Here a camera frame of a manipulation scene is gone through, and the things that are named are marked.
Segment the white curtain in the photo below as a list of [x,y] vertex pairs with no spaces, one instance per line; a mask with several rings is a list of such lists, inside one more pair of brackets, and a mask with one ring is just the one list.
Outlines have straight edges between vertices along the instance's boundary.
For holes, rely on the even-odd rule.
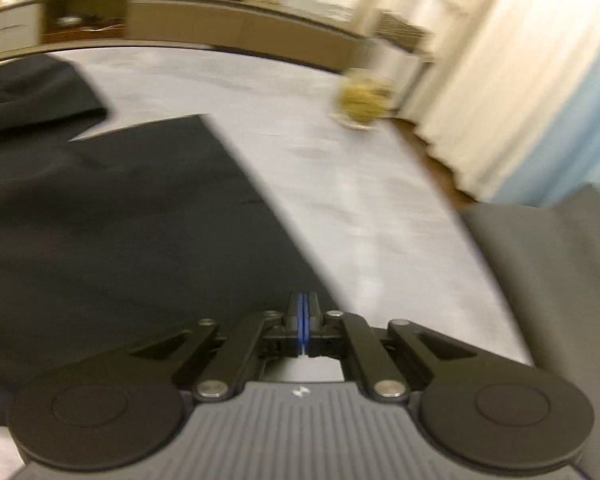
[[402,108],[464,193],[490,202],[600,55],[600,0],[474,0]]

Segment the black trousers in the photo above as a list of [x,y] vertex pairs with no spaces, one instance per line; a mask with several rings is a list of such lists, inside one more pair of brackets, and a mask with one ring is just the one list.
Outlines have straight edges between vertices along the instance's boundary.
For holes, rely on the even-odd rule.
[[88,138],[107,114],[71,63],[0,65],[0,426],[48,370],[294,292],[334,304],[201,117]]

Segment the long tv sideboard cabinet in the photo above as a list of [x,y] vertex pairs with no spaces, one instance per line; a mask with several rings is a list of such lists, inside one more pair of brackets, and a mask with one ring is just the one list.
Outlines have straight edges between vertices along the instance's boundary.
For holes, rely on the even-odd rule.
[[347,23],[253,0],[18,0],[0,6],[0,61],[89,48],[208,48],[341,73],[364,41]]

